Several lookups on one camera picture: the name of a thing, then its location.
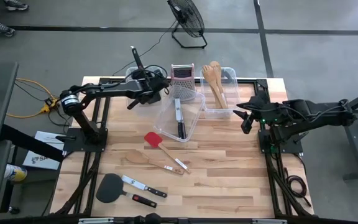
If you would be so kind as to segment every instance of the clear plastic bin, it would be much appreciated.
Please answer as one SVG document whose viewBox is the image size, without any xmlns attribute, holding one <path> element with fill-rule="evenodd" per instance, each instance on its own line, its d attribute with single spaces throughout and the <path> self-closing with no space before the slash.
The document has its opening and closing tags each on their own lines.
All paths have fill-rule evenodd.
<svg viewBox="0 0 358 224">
<path fill-rule="evenodd" d="M 162 100 L 161 112 L 154 124 L 154 129 L 158 133 L 168 136 L 180 142 L 187 142 L 196 127 L 198 117 L 205 104 L 205 97 L 198 92 L 189 90 L 185 87 L 173 85 L 169 89 L 170 93 Z M 178 121 L 176 119 L 175 98 L 194 95 L 192 99 L 182 98 L 180 100 L 181 112 L 186 130 L 186 139 L 179 138 Z"/>
<path fill-rule="evenodd" d="M 125 76 L 131 74 L 131 72 L 133 72 L 134 70 L 136 70 L 137 67 L 129 67 L 125 73 Z M 148 71 L 156 71 L 159 70 L 161 72 L 161 74 L 165 75 L 165 72 L 161 69 L 158 68 L 156 66 L 151 66 L 150 68 L 147 68 Z M 165 95 L 164 91 L 160 91 L 160 95 L 161 98 L 163 98 L 163 96 Z M 134 100 L 127 98 L 127 106 L 130 105 Z M 140 115 L 140 116 L 155 116 L 158 112 L 160 112 L 161 109 L 161 105 L 162 105 L 162 100 L 152 103 L 152 104 L 138 104 L 136 105 L 132 110 L 136 112 L 136 114 Z"/>
<path fill-rule="evenodd" d="M 233 68 L 222 68 L 222 87 L 223 87 L 223 99 L 227 103 L 228 109 L 216 109 L 215 98 L 211 87 L 204 79 L 203 72 L 200 72 L 201 92 L 205 96 L 205 118 L 230 118 L 233 110 L 237 108 L 237 104 L 240 103 L 239 87 L 237 84 L 236 71 Z"/>
</svg>

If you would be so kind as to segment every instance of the electric fan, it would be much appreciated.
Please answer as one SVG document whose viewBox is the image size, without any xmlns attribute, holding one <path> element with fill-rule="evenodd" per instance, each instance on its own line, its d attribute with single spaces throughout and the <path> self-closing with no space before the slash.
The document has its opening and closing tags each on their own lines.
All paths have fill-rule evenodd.
<svg viewBox="0 0 358 224">
<path fill-rule="evenodd" d="M 191 0 L 168 0 L 168 5 L 171 7 L 173 15 L 178 21 L 172 31 L 172 38 L 174 38 L 175 41 L 178 42 L 178 44 L 182 48 L 204 49 L 207 45 L 207 42 L 204 38 L 204 22 L 194 3 Z M 191 47 L 183 46 L 183 44 L 179 42 L 179 40 L 175 37 L 174 34 L 177 31 L 179 25 L 181 25 L 182 28 L 186 31 L 186 33 L 188 33 L 190 36 L 194 38 L 202 37 L 205 42 L 205 45 Z"/>
</svg>

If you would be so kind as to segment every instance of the person's foot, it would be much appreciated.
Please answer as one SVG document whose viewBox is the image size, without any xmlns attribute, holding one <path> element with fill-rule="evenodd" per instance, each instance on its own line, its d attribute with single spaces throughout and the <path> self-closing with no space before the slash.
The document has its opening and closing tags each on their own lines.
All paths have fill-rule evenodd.
<svg viewBox="0 0 358 224">
<path fill-rule="evenodd" d="M 0 34 L 4 34 L 7 37 L 12 37 L 15 34 L 15 30 L 0 23 Z"/>
<path fill-rule="evenodd" d="M 28 4 L 21 3 L 17 0 L 4 0 L 4 2 L 5 2 L 6 9 L 8 11 L 16 11 L 16 10 L 24 11 L 24 10 L 28 10 L 29 8 Z"/>
</svg>

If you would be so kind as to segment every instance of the concrete floor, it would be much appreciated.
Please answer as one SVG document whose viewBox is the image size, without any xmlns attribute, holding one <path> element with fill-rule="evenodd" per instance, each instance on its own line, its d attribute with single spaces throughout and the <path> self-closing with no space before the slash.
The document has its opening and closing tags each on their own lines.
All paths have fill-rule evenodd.
<svg viewBox="0 0 358 224">
<path fill-rule="evenodd" d="M 253 0 L 194 0 L 206 28 L 257 29 Z M 266 29 L 358 30 L 358 0 L 260 0 Z M 12 26 L 169 27 L 174 21 L 165 1 L 148 0 L 32 0 L 30 11 L 6 13 L 0 20 Z M 80 84 L 85 75 L 110 75 L 132 61 L 135 45 L 143 52 L 161 32 L 18 31 L 0 36 L 0 61 L 20 63 L 18 77 L 37 80 L 54 94 Z M 178 34 L 187 44 L 199 40 Z M 200 66 L 217 60 L 238 77 L 267 77 L 259 34 L 207 33 L 204 50 L 185 50 L 167 34 L 142 57 L 144 64 L 168 68 L 171 63 Z M 267 35 L 274 77 L 284 78 L 290 99 L 315 102 L 352 99 L 358 95 L 358 35 Z M 42 93 L 31 91 L 37 96 Z M 41 107 L 15 88 L 9 112 L 31 114 Z M 6 123 L 27 134 L 37 130 L 60 133 L 46 116 Z M 309 191 L 317 215 L 358 221 L 358 180 L 343 182 L 357 171 L 343 128 L 325 127 L 302 140 Z M 53 182 L 29 185 L 18 206 L 19 216 L 42 213 Z"/>
</svg>

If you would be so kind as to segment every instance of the wooden table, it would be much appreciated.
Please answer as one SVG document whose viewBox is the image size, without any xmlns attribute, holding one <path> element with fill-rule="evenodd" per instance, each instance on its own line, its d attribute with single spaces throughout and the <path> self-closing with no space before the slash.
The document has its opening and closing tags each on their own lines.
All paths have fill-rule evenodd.
<svg viewBox="0 0 358 224">
<path fill-rule="evenodd" d="M 98 83 L 99 79 L 100 77 L 84 77 L 83 84 Z M 283 79 L 268 78 L 267 82 L 272 102 L 287 100 Z M 252 85 L 239 85 L 239 90 L 242 102 L 254 95 Z M 103 102 L 102 100 L 99 114 L 102 114 Z M 167 192 L 168 197 L 158 197 L 125 184 L 125 191 L 149 198 L 157 202 L 158 207 L 151 208 L 125 196 L 120 196 L 113 203 L 101 203 L 95 199 L 92 216 L 134 217 L 152 212 L 161 217 L 274 216 L 266 162 L 259 151 L 257 122 L 253 123 L 250 134 L 243 134 L 240 128 L 242 120 L 236 115 L 232 115 L 230 119 L 204 119 L 201 114 L 190 141 L 180 143 L 163 136 L 164 145 L 173 150 L 192 171 L 191 174 L 176 175 L 147 164 L 133 164 L 125 159 L 128 150 L 141 150 L 153 159 L 177 166 L 161 149 L 152 149 L 144 141 L 145 134 L 153 131 L 154 118 L 139 116 L 136 111 L 127 110 L 126 105 L 126 98 L 111 98 L 107 123 L 108 146 L 102 154 L 96 189 L 104 174 L 116 173 L 128 175 Z M 94 104 L 90 104 L 85 110 L 89 119 L 93 108 Z M 290 154 L 282 157 L 289 174 L 302 177 L 307 184 L 305 171 L 298 158 Z M 63 161 L 51 212 L 61 208 L 76 189 L 83 158 L 84 153 L 75 152 Z M 281 190 L 277 192 L 280 208 L 284 211 Z M 82 209 L 85 207 L 87 194 L 88 189 L 85 189 Z M 299 201 L 307 211 L 313 213 L 313 209 L 302 199 Z"/>
</svg>

